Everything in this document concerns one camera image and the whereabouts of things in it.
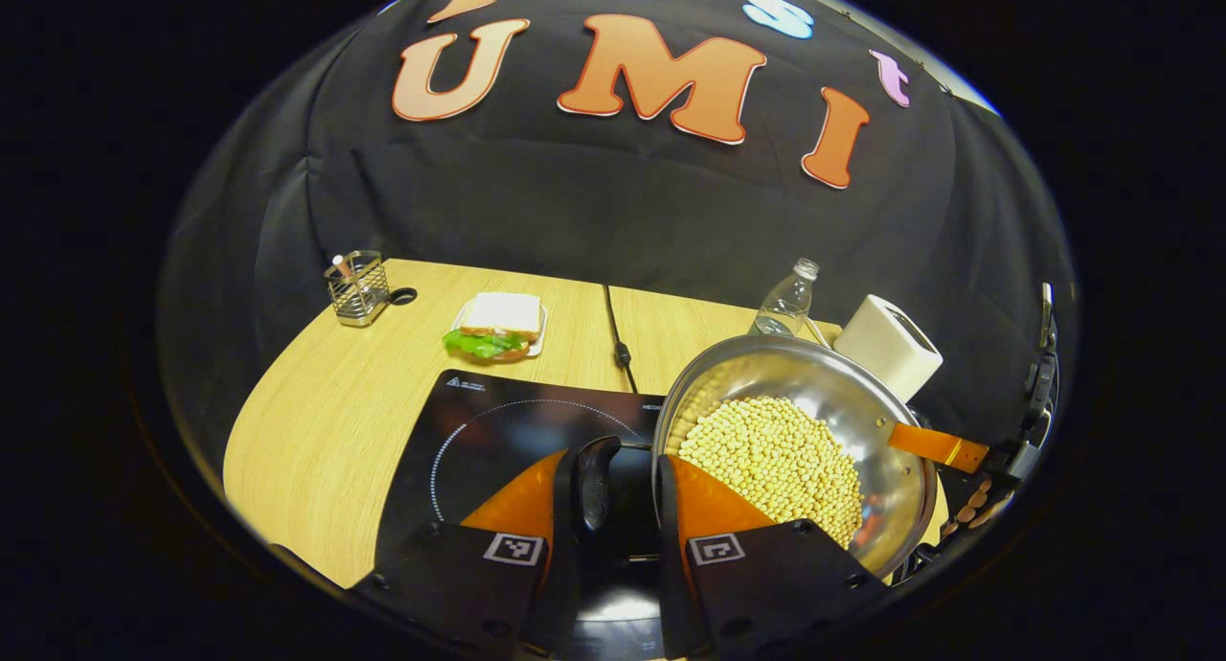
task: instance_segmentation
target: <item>plastic water bottle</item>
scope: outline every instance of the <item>plastic water bottle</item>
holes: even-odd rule
[[[766,296],[761,309],[754,316],[749,335],[794,336],[809,318],[815,277],[818,277],[817,264],[809,259],[797,260],[792,273]]]

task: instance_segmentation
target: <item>lettuce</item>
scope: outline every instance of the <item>lettuce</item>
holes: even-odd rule
[[[506,336],[470,336],[462,334],[459,329],[451,330],[450,334],[443,336],[443,346],[447,348],[449,354],[459,350],[481,359],[492,359],[508,350],[522,350],[526,342],[525,338],[516,334]]]

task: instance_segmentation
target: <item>wooden table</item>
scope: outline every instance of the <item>wooden table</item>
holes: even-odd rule
[[[525,381],[630,391],[613,359],[604,293],[595,282],[465,265],[385,262],[390,304],[367,329],[341,326],[331,308],[310,321],[264,373],[234,422],[222,470],[226,495],[270,543],[292,549],[342,587],[374,565],[375,536],[392,473],[443,369]],[[538,294],[549,313],[536,358],[481,365],[451,357],[443,334],[478,291]],[[642,394],[667,395],[701,351],[744,335],[754,311],[729,304],[611,288],[622,341]],[[841,327],[819,324],[828,342]],[[805,330],[803,337],[814,340]],[[944,494],[924,541],[948,518]]]

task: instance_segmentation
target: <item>white bread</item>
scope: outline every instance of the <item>white bread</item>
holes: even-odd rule
[[[504,291],[477,293],[460,331],[470,336],[514,334],[532,342],[541,337],[541,298]]]

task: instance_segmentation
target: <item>sandwich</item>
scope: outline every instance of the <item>sandwich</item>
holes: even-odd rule
[[[452,354],[465,352],[478,361],[516,361],[541,337],[541,298],[535,294],[483,291],[460,327],[443,337]]]

